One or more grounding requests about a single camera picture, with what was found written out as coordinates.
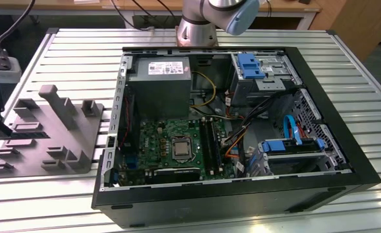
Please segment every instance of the cpu socket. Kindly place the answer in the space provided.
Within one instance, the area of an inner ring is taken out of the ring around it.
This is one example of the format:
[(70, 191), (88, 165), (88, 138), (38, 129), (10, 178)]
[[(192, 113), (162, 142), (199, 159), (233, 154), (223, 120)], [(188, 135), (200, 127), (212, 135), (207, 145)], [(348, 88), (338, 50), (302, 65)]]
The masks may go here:
[(191, 139), (173, 138), (170, 140), (170, 158), (184, 163), (191, 158)]

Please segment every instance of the ram slot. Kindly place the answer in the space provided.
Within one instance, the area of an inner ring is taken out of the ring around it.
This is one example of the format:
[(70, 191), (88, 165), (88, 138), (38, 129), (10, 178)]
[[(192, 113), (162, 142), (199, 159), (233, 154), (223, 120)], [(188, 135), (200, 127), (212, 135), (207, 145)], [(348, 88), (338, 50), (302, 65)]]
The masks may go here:
[(213, 163), (215, 172), (221, 172), (221, 161), (220, 161), (220, 150), (219, 150), (219, 142), (215, 133), (213, 122), (207, 122), (207, 127), (209, 131), (209, 145), (211, 145), (211, 160)]
[(200, 134), (200, 146), (203, 152), (203, 163), (205, 174), (213, 174), (213, 163), (211, 160), (211, 144), (209, 144), (209, 131), (207, 127), (208, 122), (199, 121), (199, 134)]

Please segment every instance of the floor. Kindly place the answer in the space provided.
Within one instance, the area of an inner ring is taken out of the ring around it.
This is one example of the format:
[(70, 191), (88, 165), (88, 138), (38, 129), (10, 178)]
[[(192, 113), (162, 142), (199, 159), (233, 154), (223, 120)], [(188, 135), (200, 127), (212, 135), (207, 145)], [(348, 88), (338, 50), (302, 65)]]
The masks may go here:
[[(37, 46), (43, 37), (47, 28), (122, 28), (124, 23), (117, 16), (39, 16), (39, 23), (33, 25), (29, 18), (26, 18), (18, 27), (18, 33), (14, 39), (5, 42), (3, 47), (7, 49), (10, 56), (14, 56), (23, 69), (30, 61), (31, 55), (37, 49)], [(160, 25), (164, 22), (168, 28), (172, 28), (175, 21), (172, 17), (157, 16), (156, 19), (148, 17), (134, 17), (134, 25), (146, 27), (153, 22), (154, 25)], [(368, 58), (363, 62), (367, 70), (381, 83), (381, 45), (370, 54)]]

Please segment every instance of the desk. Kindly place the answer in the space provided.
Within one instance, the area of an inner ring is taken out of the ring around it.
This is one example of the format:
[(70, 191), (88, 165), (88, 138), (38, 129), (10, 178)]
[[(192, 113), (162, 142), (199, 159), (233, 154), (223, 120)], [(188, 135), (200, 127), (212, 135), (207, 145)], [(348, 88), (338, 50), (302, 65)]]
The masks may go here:
[[(381, 86), (338, 37), (324, 31), (248, 30), (240, 36), (229, 36), (223, 31), (216, 34), (220, 46), (299, 49), (381, 177)], [(17, 98), (34, 97), (41, 84), (54, 84), (59, 97), (71, 98), (73, 103), (97, 99), (110, 109), (121, 49), (126, 46), (175, 46), (175, 32), (172, 29), (153, 33), (128, 29), (59, 29), (46, 34), (5, 105), (5, 123), (13, 121), (10, 109)], [(106, 110), (102, 114), (94, 160), (105, 144), (109, 113)], [(0, 179), (0, 232), (120, 231), (105, 215), (90, 209), (97, 164), (90, 168), (80, 175)], [(312, 212), (166, 225), (140, 232), (377, 230), (381, 231), (381, 184), (343, 196)]]
[[(181, 15), (181, 0), (161, 0), (176, 16)], [(156, 0), (137, 0), (148, 12), (154, 16), (169, 15), (165, 8)], [(0, 0), (0, 15), (19, 15), (26, 7), (29, 0)], [(144, 16), (145, 13), (138, 9), (130, 0), (114, 0), (122, 16), (132, 22), (133, 16)], [(296, 26), (298, 30), (308, 29), (315, 13), (320, 11), (319, 5), (311, 1), (302, 4), (296, 0), (271, 0), (271, 17), (300, 18)], [(37, 0), (30, 15), (116, 15), (109, 0), (100, 3), (73, 4), (71, 0)], [(267, 16), (267, 4), (259, 7), (257, 17)]]

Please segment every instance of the wooden table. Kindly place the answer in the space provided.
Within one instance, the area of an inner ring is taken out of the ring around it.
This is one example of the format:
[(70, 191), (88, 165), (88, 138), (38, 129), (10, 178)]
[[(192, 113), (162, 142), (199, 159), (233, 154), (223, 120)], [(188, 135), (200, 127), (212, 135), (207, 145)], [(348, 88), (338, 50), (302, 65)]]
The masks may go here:
[[(161, 0), (175, 15), (181, 15), (181, 0)], [(169, 15), (156, 0), (137, 0), (142, 8), (154, 16)], [(312, 0), (308, 5), (296, 0), (271, 0), (271, 17), (300, 18), (296, 29), (306, 30), (311, 24), (315, 13), (320, 11)], [(26, 8), (29, 0), (0, 0), (0, 15), (19, 15)], [(114, 0), (122, 16), (132, 22), (132, 16), (144, 16), (145, 13), (130, 0)], [(109, 0), (100, 3), (74, 4), (73, 0), (37, 0), (30, 15), (116, 15)], [(257, 17), (265, 17), (267, 4), (257, 10)]]

